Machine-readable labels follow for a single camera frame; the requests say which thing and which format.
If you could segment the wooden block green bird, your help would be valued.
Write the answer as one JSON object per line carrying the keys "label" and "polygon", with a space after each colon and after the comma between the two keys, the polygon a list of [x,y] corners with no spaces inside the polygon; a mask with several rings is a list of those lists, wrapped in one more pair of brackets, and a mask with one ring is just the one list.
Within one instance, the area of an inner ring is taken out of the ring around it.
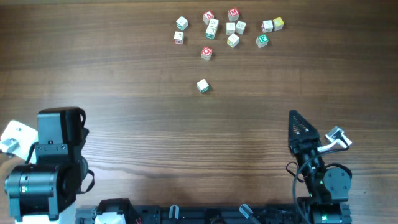
{"label": "wooden block green bird", "polygon": [[209,90],[210,86],[205,79],[202,79],[197,82],[197,88],[199,89],[200,93],[205,93]]}

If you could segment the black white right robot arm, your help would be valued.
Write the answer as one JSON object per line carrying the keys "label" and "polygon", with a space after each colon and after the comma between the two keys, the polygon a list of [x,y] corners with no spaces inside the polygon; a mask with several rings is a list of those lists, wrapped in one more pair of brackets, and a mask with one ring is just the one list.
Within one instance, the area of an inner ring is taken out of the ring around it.
{"label": "black white right robot arm", "polygon": [[351,223],[347,201],[353,174],[339,163],[325,164],[323,156],[347,151],[352,145],[335,126],[322,145],[318,130],[297,110],[289,111],[288,147],[296,159],[292,195],[298,223]]}

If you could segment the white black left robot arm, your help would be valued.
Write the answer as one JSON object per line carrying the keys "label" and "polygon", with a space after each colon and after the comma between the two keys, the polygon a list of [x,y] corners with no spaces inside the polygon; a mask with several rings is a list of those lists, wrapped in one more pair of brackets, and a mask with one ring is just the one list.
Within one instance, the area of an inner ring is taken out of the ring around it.
{"label": "white black left robot arm", "polygon": [[37,115],[38,139],[25,163],[4,181],[9,213],[16,223],[141,223],[126,198],[102,200],[92,208],[76,208],[76,197],[89,192],[81,185],[93,175],[81,151],[89,130],[79,107],[48,108]]}

